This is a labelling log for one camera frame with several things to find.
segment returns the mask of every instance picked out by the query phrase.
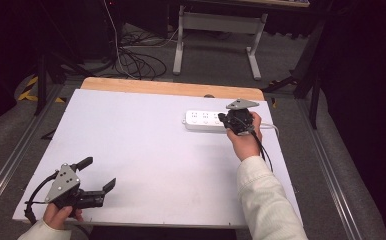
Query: white board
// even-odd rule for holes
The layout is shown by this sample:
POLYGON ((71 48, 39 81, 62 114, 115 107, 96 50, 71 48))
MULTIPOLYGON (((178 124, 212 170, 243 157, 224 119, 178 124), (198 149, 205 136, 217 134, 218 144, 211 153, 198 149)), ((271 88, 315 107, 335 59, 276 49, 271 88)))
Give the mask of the white board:
MULTIPOLYGON (((225 133, 189 131, 188 110, 227 112, 234 99, 76 90, 13 219, 26 221, 24 202, 64 163, 93 157, 77 172, 85 191, 101 190, 116 177, 102 208, 83 210, 88 224, 245 228, 236 189, 240 164, 225 133)), ((268 105, 251 110, 272 123, 268 105)), ((300 218, 273 129, 263 144, 287 198, 300 218)), ((51 182, 37 194, 44 201, 51 182)), ((41 218, 45 205, 34 205, 41 218)))

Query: table leg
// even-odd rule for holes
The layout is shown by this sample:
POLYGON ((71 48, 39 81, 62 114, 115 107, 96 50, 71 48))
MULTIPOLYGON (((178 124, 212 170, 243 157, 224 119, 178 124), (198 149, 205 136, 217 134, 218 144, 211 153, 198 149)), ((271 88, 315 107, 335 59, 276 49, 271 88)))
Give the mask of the table leg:
POLYGON ((174 68, 172 73, 179 75, 181 73, 181 62, 183 60, 183 16, 184 16, 184 6, 180 6, 179 16, 178 16, 178 40, 177 40, 177 49, 175 50, 175 59, 174 59, 174 68))
POLYGON ((267 14, 262 14, 261 21, 258 24, 258 28, 255 33, 255 39, 252 47, 247 47, 246 52, 252 69, 253 79, 261 80, 261 73, 259 72, 258 63, 256 62, 255 52, 258 48, 259 41, 261 40, 262 32, 264 31, 265 22, 267 21, 267 14))
POLYGON ((38 89, 38 102, 37 109, 34 113, 35 116, 38 116, 43 110, 44 106, 47 104, 47 89, 46 89, 46 78, 47 78, 47 60, 46 55, 41 54, 38 57, 38 81, 37 81, 37 89, 38 89))

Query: electrical outlet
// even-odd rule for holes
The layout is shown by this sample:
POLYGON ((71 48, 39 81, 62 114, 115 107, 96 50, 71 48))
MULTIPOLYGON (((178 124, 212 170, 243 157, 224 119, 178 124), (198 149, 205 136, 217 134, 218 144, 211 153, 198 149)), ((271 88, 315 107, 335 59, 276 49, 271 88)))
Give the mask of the electrical outlet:
POLYGON ((221 112, 189 110, 183 123, 189 130, 225 132, 224 123, 218 119, 219 113, 221 112))

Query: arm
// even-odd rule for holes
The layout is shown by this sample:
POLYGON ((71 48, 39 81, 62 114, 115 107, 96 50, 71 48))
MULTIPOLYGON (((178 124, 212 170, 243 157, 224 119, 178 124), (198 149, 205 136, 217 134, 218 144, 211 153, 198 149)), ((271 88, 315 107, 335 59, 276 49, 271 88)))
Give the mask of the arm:
MULTIPOLYGON (((64 230, 64 222, 72 212, 72 207, 58 209, 55 204, 47 205, 43 219, 38 221, 26 233, 22 234, 18 240, 66 240, 71 238, 71 231, 64 230)), ((77 209, 75 218, 83 221, 82 211, 77 209)))
MULTIPOLYGON (((251 114, 256 135, 262 141, 261 117, 251 114)), ((236 136, 231 130, 227 130, 227 135, 241 161, 237 171, 238 194, 253 239, 307 239, 282 185, 260 157, 253 136, 236 136)))

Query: black cable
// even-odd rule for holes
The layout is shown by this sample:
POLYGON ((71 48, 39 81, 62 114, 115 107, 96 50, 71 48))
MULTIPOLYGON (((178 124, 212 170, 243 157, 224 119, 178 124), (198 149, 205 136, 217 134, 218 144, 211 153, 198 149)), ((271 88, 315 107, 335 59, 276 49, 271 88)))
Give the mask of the black cable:
POLYGON ((261 155, 262 155, 262 158, 264 159, 264 161, 265 161, 264 153, 267 155, 267 157, 268 157, 268 162, 270 163, 270 167, 271 167, 271 172, 273 172, 274 170, 273 170, 273 168, 272 168, 272 162, 271 162, 270 156, 268 155, 268 153, 267 153, 267 151, 265 150, 264 146, 262 145, 261 141, 259 141, 259 138, 258 138, 258 136, 256 135, 255 130, 253 130, 250 134, 252 134, 252 136, 255 138, 256 143, 258 144, 259 150, 260 150, 260 152, 261 152, 261 155))
POLYGON ((132 63, 128 64, 128 63, 127 63, 127 59, 126 59, 125 56, 124 56, 124 53, 119 53, 119 55, 122 56, 122 57, 124 58, 124 60, 125 60, 125 65, 124 65, 124 66, 126 66, 126 67, 128 68, 128 71, 127 71, 127 72, 120 72, 120 71, 118 70, 118 68, 116 67, 116 63, 115 63, 113 68, 115 68, 115 70, 116 70, 120 75, 126 76, 126 77, 129 77, 129 76, 131 77, 131 76, 135 75, 137 72, 139 72, 140 67, 138 67, 138 65, 137 65, 137 63, 136 63, 135 60, 133 60, 132 63), (137 71, 135 71, 135 72, 130 72, 129 66, 132 65, 132 64, 135 64, 135 65, 136 65, 136 67, 138 68, 137 71))
POLYGON ((145 67, 147 67, 148 71, 146 74, 144 74, 145 77, 149 77, 148 74, 152 71, 153 72, 153 75, 150 76, 152 78, 152 80, 156 77, 156 72, 155 70, 153 69, 153 67, 148 64, 145 60, 139 58, 136 56, 135 53, 131 52, 131 53, 128 53, 127 55, 131 56, 133 59, 135 59, 135 61, 138 61, 140 62, 141 64, 141 67, 140 67, 140 71, 143 70, 145 67))
POLYGON ((34 201, 33 203, 35 203, 35 204, 46 204, 46 202, 36 202, 36 201, 34 201))
POLYGON ((117 74, 117 73, 105 73, 105 74, 99 75, 98 77, 104 77, 104 78, 116 78, 116 77, 121 77, 121 74, 117 74))
POLYGON ((138 44, 138 43, 141 43, 147 39, 152 39, 152 38, 161 38, 159 36, 156 36, 154 34, 151 34, 151 33, 147 33, 147 32, 141 32, 141 31, 132 31, 132 32, 129 32, 129 33, 126 33, 121 40, 125 40, 123 41, 123 45, 124 46, 132 46, 132 45, 135 45, 135 44, 138 44))
POLYGON ((261 141, 259 141, 259 138, 258 138, 258 136, 256 135, 255 130, 252 130, 252 132, 251 132, 250 134, 252 134, 252 136, 255 138, 256 143, 258 144, 258 147, 259 147, 259 151, 261 152, 261 156, 262 156, 262 158, 263 158, 264 161, 265 161, 265 155, 264 155, 264 151, 263 151, 263 146, 262 146, 261 141))
POLYGON ((34 225, 37 222, 37 219, 35 218, 35 215, 34 215, 33 209, 32 209, 32 205, 34 203, 34 198, 37 195, 37 193, 40 191, 40 189, 44 185, 46 185, 46 183, 48 183, 49 181, 51 181, 53 179, 56 179, 56 176, 58 175, 58 173, 59 173, 59 171, 56 171, 52 175, 48 176, 42 183, 40 183, 40 185, 38 185, 38 187, 34 190, 33 194, 31 194, 30 199, 27 202, 25 202, 27 204, 27 208, 24 211, 25 217, 28 218, 28 220, 30 220, 30 223, 32 225, 34 225))
MULTIPOLYGON (((234 117, 235 119, 237 119, 237 121, 241 122, 245 127, 248 127, 248 125, 247 125, 245 122, 243 122, 241 119, 239 119, 239 118, 236 117, 236 116, 233 116, 233 117, 234 117)), ((255 138, 255 141, 256 141, 256 143, 258 144, 258 147, 259 147, 259 151, 261 152, 262 159, 264 159, 264 161, 265 161, 265 155, 264 155, 264 153, 267 155, 268 161, 269 161, 270 167, 271 167, 271 172, 273 172, 272 162, 271 162, 270 156, 269 156, 268 153, 267 153, 267 150, 265 150, 264 146, 262 145, 261 141, 259 140, 258 136, 256 135, 255 130, 253 130, 253 128, 252 128, 252 130, 249 129, 249 132, 250 132, 250 134, 252 134, 253 138, 255 138)))
POLYGON ((127 56, 129 57, 129 58, 131 58, 131 60, 133 60, 133 62, 134 62, 134 64, 136 65, 136 68, 137 68, 137 72, 139 73, 139 79, 141 79, 142 77, 141 77, 141 70, 140 70, 140 68, 139 68, 139 65, 138 65, 138 63, 137 63, 137 61, 136 60, 134 60, 134 58, 133 58, 133 56, 131 55, 131 54, 127 54, 127 56))
POLYGON ((125 73, 125 72, 120 72, 119 70, 118 70, 118 68, 115 68, 115 71, 117 71, 119 74, 118 74, 118 76, 123 76, 123 77, 125 77, 125 78, 128 78, 129 77, 129 75, 127 74, 127 73, 125 73))
POLYGON ((161 60, 159 60, 158 58, 155 58, 155 57, 153 57, 153 56, 146 55, 146 54, 140 54, 140 53, 135 53, 135 55, 137 55, 137 56, 144 56, 144 57, 148 57, 148 58, 152 58, 152 59, 158 61, 160 64, 162 64, 162 66, 164 67, 163 72, 161 72, 161 73, 159 73, 159 74, 156 74, 156 76, 154 76, 154 78, 160 77, 160 76, 162 76, 162 75, 164 75, 164 74, 166 73, 167 67, 166 67, 165 63, 162 62, 161 60))
MULTIPOLYGON (((110 59, 107 63, 104 63, 103 66, 100 66, 100 67, 97 67, 97 68, 92 68, 92 69, 86 69, 86 70, 91 72, 91 73, 98 73, 98 72, 106 70, 113 63, 114 63, 114 61, 110 59)), ((69 75, 72 75, 72 76, 79 75, 77 72, 72 71, 71 69, 66 69, 66 68, 62 68, 62 69, 63 69, 64 72, 68 73, 69 75)))

